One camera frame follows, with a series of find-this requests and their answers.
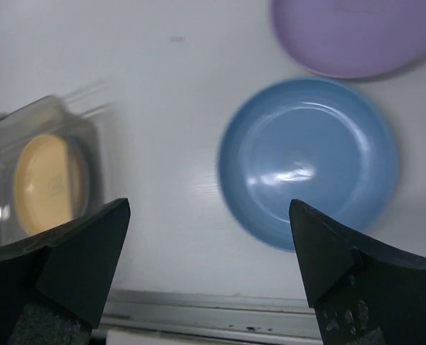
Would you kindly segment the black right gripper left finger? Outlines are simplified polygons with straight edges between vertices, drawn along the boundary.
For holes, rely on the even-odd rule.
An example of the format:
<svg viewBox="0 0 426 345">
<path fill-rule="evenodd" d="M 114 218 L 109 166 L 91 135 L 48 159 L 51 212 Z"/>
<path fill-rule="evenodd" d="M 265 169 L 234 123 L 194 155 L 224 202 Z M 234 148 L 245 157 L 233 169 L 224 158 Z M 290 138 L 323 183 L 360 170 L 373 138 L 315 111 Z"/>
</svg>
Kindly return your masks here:
<svg viewBox="0 0 426 345">
<path fill-rule="evenodd" d="M 0 344 L 87 344 L 130 219 L 127 198 L 0 247 Z"/>
</svg>

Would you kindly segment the yellow plate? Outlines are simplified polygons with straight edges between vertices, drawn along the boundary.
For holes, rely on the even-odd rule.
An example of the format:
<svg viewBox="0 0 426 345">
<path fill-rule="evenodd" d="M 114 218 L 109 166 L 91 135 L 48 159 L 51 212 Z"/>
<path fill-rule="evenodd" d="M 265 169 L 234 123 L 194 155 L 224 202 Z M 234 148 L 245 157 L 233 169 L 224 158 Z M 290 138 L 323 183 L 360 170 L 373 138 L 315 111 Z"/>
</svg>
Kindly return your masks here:
<svg viewBox="0 0 426 345">
<path fill-rule="evenodd" d="M 41 134 L 22 150 L 13 177 L 13 197 L 18 222 L 28 235 L 82 216 L 89 190 L 88 163 L 73 140 Z"/>
</svg>

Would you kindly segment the blue plate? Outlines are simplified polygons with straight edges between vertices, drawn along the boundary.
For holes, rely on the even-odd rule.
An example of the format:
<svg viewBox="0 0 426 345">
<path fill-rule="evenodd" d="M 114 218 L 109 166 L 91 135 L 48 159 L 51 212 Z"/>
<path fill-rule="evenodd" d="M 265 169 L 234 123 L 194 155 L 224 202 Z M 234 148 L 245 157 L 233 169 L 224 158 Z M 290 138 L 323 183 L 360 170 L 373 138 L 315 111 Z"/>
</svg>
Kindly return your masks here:
<svg viewBox="0 0 426 345">
<path fill-rule="evenodd" d="M 362 92 L 334 80 L 296 78 L 239 108 L 223 134 L 217 173 L 237 222 L 291 252 L 294 199 L 367 230 L 396 189 L 399 148 L 391 125 Z"/>
</svg>

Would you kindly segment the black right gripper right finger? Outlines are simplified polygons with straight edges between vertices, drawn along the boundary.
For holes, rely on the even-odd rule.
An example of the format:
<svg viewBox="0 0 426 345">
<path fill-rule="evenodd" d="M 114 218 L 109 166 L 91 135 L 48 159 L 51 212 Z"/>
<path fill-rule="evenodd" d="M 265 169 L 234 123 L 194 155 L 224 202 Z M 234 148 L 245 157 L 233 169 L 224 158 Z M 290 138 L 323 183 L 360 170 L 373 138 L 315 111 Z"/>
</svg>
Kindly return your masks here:
<svg viewBox="0 0 426 345">
<path fill-rule="evenodd" d="M 426 344 L 426 257 L 297 199 L 289 217 L 307 303 L 324 344 Z"/>
</svg>

